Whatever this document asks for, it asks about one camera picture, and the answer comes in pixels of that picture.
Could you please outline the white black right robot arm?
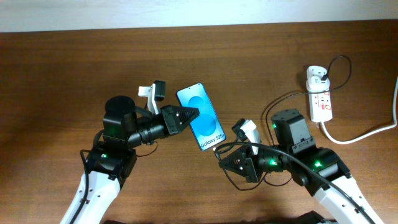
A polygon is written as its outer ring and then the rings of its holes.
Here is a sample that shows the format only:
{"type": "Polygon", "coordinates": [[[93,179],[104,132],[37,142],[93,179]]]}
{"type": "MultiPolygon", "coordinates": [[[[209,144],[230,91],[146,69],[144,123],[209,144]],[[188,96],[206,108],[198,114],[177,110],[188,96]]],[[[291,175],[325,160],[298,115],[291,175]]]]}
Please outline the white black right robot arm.
{"type": "Polygon", "coordinates": [[[382,223],[337,153],[317,147],[299,110],[282,110],[271,120],[278,145],[266,146],[250,139],[222,144],[215,149],[217,156],[229,147],[238,149],[219,159],[219,167],[249,183],[264,180],[265,172],[286,170],[337,223],[382,223]]]}

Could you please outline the blue Galaxy smartphone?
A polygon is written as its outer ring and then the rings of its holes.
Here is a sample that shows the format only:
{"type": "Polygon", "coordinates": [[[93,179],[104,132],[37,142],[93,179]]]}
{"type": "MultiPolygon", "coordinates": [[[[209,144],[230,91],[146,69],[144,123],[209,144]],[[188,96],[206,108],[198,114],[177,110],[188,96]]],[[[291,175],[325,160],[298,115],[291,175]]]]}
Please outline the blue Galaxy smartphone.
{"type": "Polygon", "coordinates": [[[182,107],[197,108],[200,112],[190,127],[198,147],[205,151],[226,139],[225,132],[202,83],[196,83],[176,92],[182,107]]]}

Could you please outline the white power strip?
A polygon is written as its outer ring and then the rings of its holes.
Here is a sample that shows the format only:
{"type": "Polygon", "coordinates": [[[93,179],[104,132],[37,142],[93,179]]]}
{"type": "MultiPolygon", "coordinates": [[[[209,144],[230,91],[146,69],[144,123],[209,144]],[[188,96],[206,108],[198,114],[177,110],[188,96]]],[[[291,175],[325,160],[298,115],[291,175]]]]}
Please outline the white power strip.
{"type": "MultiPolygon", "coordinates": [[[[311,76],[322,78],[327,74],[327,70],[320,66],[309,66],[307,68],[307,79],[311,76]]],[[[309,92],[308,100],[310,105],[310,117],[313,122],[321,123],[332,119],[331,98],[329,90],[323,92],[309,92]]]]}

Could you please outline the white USB charger adapter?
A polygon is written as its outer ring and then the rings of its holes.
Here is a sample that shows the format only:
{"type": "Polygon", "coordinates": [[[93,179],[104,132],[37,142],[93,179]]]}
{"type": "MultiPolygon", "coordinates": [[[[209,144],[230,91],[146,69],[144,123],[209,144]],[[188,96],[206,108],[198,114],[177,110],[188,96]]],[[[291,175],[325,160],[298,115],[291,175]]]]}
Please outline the white USB charger adapter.
{"type": "Polygon", "coordinates": [[[306,87],[311,93],[323,92],[329,90],[330,81],[328,78],[326,80],[321,80],[318,76],[310,76],[306,82],[306,87]]]}

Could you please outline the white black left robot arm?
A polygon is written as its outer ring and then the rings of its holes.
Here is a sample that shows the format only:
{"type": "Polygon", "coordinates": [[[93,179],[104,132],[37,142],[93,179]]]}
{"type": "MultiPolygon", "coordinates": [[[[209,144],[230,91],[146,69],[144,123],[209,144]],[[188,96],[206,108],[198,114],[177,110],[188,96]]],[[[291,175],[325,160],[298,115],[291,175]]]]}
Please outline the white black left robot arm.
{"type": "Polygon", "coordinates": [[[80,152],[84,173],[62,223],[99,223],[139,158],[136,147],[181,133],[200,114],[197,108],[172,105],[153,114],[128,96],[109,99],[104,109],[104,128],[92,148],[80,152]]]}

